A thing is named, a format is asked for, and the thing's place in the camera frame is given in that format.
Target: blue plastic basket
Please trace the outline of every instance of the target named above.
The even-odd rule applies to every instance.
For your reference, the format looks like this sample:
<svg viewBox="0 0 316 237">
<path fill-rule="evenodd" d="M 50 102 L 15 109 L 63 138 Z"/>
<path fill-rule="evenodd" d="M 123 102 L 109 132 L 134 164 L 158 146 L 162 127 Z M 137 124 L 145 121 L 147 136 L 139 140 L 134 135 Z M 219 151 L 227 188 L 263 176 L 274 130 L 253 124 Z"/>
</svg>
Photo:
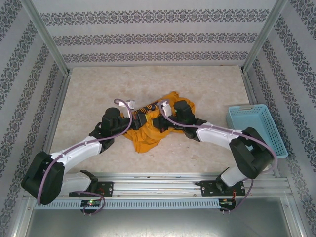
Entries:
<svg viewBox="0 0 316 237">
<path fill-rule="evenodd" d="M 267 145 L 274 150 L 277 158 L 288 156 L 280 133 L 266 105 L 229 107 L 226 121 L 230 129 L 244 130 L 248 127 L 255 128 Z"/>
</svg>

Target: marble floor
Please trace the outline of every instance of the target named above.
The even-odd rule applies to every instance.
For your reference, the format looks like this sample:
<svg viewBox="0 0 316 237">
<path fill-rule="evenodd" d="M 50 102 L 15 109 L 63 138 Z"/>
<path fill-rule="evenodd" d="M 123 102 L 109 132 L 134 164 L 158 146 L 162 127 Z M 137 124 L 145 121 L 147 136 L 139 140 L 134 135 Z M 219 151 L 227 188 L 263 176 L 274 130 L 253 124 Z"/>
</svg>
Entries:
<svg viewBox="0 0 316 237">
<path fill-rule="evenodd" d="M 229 106 L 249 103 L 238 66 L 74 68 L 51 152 L 84 139 L 115 98 L 133 99 L 138 109 L 173 90 L 195 103 L 197 118 L 223 127 Z M 71 172 L 218 173 L 234 164 L 229 150 L 173 133 L 144 154 L 121 136 Z"/>
</svg>

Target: patterned wallpaper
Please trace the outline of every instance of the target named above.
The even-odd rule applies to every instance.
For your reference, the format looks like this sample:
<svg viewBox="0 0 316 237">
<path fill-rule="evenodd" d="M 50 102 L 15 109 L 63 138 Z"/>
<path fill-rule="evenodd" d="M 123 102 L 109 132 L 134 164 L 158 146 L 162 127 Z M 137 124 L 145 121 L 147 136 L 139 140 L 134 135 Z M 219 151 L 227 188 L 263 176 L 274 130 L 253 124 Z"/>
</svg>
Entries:
<svg viewBox="0 0 316 237">
<path fill-rule="evenodd" d="M 316 1 L 289 0 L 262 46 L 250 82 L 289 156 L 279 160 L 308 236 L 316 236 Z"/>
<path fill-rule="evenodd" d="M 35 0 L 70 68 L 242 65 L 276 0 Z"/>
<path fill-rule="evenodd" d="M 21 180 L 43 149 L 63 75 L 19 0 L 0 0 L 0 237 L 10 233 Z"/>
</svg>

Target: metal corner post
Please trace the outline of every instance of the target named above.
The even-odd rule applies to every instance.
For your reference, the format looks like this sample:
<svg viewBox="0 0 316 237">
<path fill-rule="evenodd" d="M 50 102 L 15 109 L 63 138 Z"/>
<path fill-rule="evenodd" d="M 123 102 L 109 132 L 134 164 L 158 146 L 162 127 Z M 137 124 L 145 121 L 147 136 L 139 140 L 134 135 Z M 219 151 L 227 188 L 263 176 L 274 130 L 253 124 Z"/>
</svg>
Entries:
<svg viewBox="0 0 316 237">
<path fill-rule="evenodd" d="M 57 65 L 59 66 L 59 69 L 62 71 L 63 75 L 66 75 L 69 71 L 69 68 L 67 67 L 67 64 L 62 54 L 59 52 L 58 47 L 55 44 L 55 41 L 53 40 L 45 23 L 43 22 L 43 19 L 41 18 L 39 12 L 37 11 L 33 3 L 33 0 L 21 0 L 21 4 L 25 8 L 27 14 L 29 15 L 30 19 L 35 25 L 44 43 L 47 45 L 50 53 L 52 54 Z"/>
<path fill-rule="evenodd" d="M 247 97 L 248 97 L 248 100 L 249 100 L 249 104 L 250 105 L 257 104 L 257 100 L 256 100 L 256 97 L 255 97 L 255 94 L 254 94 L 253 89 L 252 89 L 251 84 L 250 84 L 248 73 L 247 72 L 243 72 L 241 68 L 240 68 L 240 73 L 241 73 L 243 84 L 244 84 L 245 89 L 246 89 L 246 93 L 247 93 Z"/>
<path fill-rule="evenodd" d="M 292 236 L 307 237 L 294 197 L 282 197 L 280 200 Z"/>
<path fill-rule="evenodd" d="M 243 72 L 248 72 L 248 70 L 250 69 L 253 61 L 255 60 L 255 58 L 257 57 L 261 46 L 264 44 L 264 42 L 266 41 L 273 25 L 275 24 L 278 16 L 280 15 L 281 11 L 283 10 L 283 8 L 285 7 L 285 4 L 287 3 L 287 0 L 277 0 L 275 5 L 273 6 L 265 24 L 263 25 L 255 43 L 253 44 L 253 47 L 251 48 L 245 63 L 242 66 Z"/>
<path fill-rule="evenodd" d="M 59 121 L 59 117 L 61 114 L 61 110 L 63 108 L 63 104 L 66 98 L 66 93 L 67 93 L 67 89 L 68 89 L 68 85 L 69 85 L 69 81 L 70 81 L 70 77 L 72 74 L 72 69 L 69 71 L 69 73 L 66 73 L 64 81 L 62 82 L 62 88 L 60 90 L 60 94 L 58 96 L 58 100 L 57 100 L 57 104 L 56 104 L 56 110 L 54 112 L 53 118 L 52 118 L 52 124 L 49 127 L 49 131 L 48 131 L 48 138 L 46 140 L 46 143 L 44 145 L 43 150 L 47 153 L 50 152 L 50 148 L 53 144 L 53 139 L 55 136 L 55 132 L 57 129 L 57 124 Z"/>
</svg>

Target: yellow shirt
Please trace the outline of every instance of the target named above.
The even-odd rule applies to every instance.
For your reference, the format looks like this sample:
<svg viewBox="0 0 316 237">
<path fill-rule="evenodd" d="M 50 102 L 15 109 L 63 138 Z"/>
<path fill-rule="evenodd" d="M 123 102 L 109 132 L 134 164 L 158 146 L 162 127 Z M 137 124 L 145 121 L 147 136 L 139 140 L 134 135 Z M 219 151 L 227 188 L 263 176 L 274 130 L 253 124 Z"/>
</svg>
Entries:
<svg viewBox="0 0 316 237">
<path fill-rule="evenodd" d="M 172 109 L 172 115 L 175 116 L 175 111 L 173 105 L 175 102 L 180 100 L 185 100 L 192 109 L 192 112 L 195 112 L 194 103 L 188 100 L 187 98 L 179 97 L 179 94 L 176 91 L 173 91 L 159 100 L 133 112 L 136 113 L 144 113 L 147 117 L 147 123 L 142 126 L 139 130 L 129 130 L 124 136 L 129 140 L 133 141 L 135 146 L 135 151 L 138 153 L 145 153 L 149 151 L 151 148 L 158 145 L 160 140 L 166 137 L 170 132 L 178 132 L 183 133 L 183 131 L 175 131 L 174 128 L 169 128 L 163 133 L 160 133 L 159 129 L 153 126 L 153 119 L 157 118 L 160 115 L 160 110 L 158 106 L 158 102 L 162 99 L 169 99 L 169 104 Z"/>
</svg>

